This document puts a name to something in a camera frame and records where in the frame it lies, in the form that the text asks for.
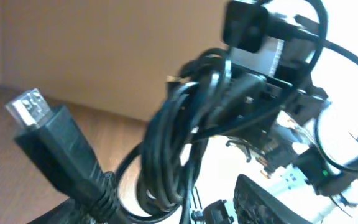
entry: brown surface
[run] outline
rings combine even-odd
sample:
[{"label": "brown surface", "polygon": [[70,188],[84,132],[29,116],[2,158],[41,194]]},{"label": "brown surface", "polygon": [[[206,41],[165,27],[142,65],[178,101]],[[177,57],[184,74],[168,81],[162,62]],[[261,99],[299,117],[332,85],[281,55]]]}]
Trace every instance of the brown surface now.
[{"label": "brown surface", "polygon": [[225,2],[0,0],[0,83],[147,121],[166,76],[223,45]]},{"label": "brown surface", "polygon": [[[26,223],[50,210],[66,197],[58,193],[13,143],[15,121],[4,105],[20,92],[0,87],[0,223]],[[121,159],[141,140],[145,124],[129,118],[68,104],[70,111],[95,148],[104,170],[114,170]],[[129,207],[137,164],[121,185]]]}]

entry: brown wall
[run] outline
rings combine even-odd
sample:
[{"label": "brown wall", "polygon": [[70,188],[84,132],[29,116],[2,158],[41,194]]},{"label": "brown wall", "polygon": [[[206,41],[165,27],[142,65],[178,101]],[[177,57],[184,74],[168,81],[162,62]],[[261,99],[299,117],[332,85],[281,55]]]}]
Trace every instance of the brown wall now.
[{"label": "brown wall", "polygon": [[0,0],[0,83],[147,120],[165,77],[220,47],[225,0]]}]

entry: silver metal connector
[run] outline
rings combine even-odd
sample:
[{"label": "silver metal connector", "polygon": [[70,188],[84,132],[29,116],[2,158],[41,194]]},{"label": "silver metal connector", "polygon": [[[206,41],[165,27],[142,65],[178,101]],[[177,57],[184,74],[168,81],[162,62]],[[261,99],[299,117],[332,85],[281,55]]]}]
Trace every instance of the silver metal connector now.
[{"label": "silver metal connector", "polygon": [[38,89],[24,92],[5,107],[22,128],[38,127],[41,119],[50,113],[50,107]]}]

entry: black device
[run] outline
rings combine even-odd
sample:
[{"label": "black device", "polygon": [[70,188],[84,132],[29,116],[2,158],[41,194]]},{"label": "black device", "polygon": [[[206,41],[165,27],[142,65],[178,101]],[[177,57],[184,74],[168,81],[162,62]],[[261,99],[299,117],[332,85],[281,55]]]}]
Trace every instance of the black device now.
[{"label": "black device", "polygon": [[[157,223],[180,206],[180,223],[187,224],[191,217],[204,218],[207,224],[231,223],[223,201],[206,207],[202,215],[189,213],[190,192],[208,138],[221,134],[243,139],[256,151],[262,149],[273,138],[272,126],[280,111],[300,125],[319,114],[327,96],[313,86],[310,72],[323,47],[358,64],[357,56],[326,40],[328,18],[321,1],[307,1],[316,9],[319,24],[308,26],[310,21],[302,17],[297,19],[303,26],[288,24],[262,6],[269,1],[229,1],[223,29],[227,50],[206,50],[168,80],[167,99],[150,120],[144,140],[115,173],[101,170],[93,149],[64,106],[49,108],[37,90],[9,103],[9,111],[22,126],[16,143],[53,186],[70,197],[33,223]],[[273,77],[231,63],[234,47],[255,53],[267,36],[285,41],[285,57]],[[285,55],[300,46],[305,47],[302,54]],[[311,62],[304,62],[312,51]],[[188,143],[190,157],[181,165],[179,155]],[[328,160],[322,147],[316,147],[320,158]],[[117,195],[125,170],[137,156],[142,170],[136,195],[148,217],[126,210]],[[243,175],[237,180],[234,202],[241,223],[307,223]]]}]

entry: wooden floor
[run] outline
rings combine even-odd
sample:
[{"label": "wooden floor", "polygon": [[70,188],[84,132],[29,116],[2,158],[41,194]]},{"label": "wooden floor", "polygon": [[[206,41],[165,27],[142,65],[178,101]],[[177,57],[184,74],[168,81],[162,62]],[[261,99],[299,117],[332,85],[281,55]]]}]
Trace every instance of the wooden floor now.
[{"label": "wooden floor", "polygon": [[[0,87],[0,223],[27,223],[66,198],[49,184],[12,141],[16,123],[4,105],[19,93]],[[84,106],[67,106],[94,147],[103,170],[115,170],[142,139],[145,123],[141,121]],[[131,198],[132,202],[135,202],[132,197],[138,169],[136,162],[122,181],[120,190],[121,197]]]}]

